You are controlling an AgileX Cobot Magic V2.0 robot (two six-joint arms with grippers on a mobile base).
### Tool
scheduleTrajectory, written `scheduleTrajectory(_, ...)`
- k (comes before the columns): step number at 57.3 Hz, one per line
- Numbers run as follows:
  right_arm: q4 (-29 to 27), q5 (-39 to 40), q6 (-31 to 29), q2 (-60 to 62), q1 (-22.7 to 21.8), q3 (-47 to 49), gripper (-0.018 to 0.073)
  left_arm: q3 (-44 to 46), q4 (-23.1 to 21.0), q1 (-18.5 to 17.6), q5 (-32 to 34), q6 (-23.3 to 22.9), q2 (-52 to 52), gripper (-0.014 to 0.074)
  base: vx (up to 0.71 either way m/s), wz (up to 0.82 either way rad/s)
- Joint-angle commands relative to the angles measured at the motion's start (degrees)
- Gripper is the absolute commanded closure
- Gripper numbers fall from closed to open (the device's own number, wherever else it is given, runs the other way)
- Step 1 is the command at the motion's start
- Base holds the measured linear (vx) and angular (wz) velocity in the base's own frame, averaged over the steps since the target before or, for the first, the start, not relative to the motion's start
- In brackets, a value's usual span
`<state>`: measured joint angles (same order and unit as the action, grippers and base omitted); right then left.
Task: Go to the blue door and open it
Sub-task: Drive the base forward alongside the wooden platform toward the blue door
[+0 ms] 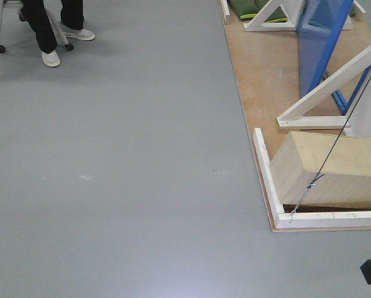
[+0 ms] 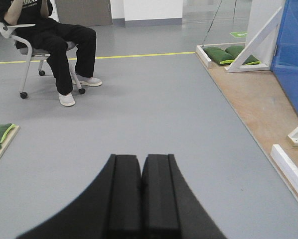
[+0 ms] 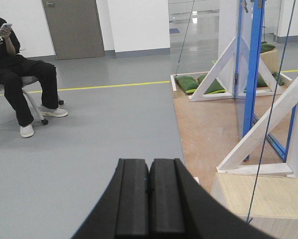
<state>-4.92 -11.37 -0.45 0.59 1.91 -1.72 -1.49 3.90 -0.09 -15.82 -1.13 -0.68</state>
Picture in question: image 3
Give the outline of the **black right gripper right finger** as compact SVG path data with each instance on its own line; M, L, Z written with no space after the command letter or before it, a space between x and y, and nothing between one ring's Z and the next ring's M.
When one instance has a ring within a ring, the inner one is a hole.
M152 239L269 239L206 192L179 159L155 159L150 169Z

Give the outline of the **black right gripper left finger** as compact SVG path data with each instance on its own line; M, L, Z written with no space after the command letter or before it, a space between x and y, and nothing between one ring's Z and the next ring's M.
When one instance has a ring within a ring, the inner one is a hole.
M106 190L73 238L147 238L148 179L145 160L119 159Z

